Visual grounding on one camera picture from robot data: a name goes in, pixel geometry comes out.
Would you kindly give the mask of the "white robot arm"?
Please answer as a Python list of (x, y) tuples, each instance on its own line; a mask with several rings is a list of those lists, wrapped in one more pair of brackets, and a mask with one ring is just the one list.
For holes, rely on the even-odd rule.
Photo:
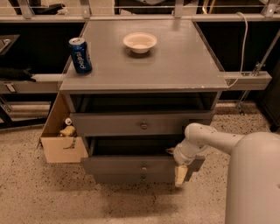
[(225, 224), (280, 224), (280, 136), (271, 132), (237, 135), (191, 123), (173, 155), (175, 185), (208, 146), (230, 156), (227, 170)]

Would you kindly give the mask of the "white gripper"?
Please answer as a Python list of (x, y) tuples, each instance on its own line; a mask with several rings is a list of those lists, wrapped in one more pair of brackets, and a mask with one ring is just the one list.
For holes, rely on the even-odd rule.
[(196, 155), (201, 152), (201, 147), (184, 139), (181, 143), (178, 143), (175, 148), (170, 148), (165, 151), (173, 155), (175, 161), (179, 164), (175, 167), (175, 186), (180, 187), (185, 182), (188, 172), (187, 165), (190, 165)]

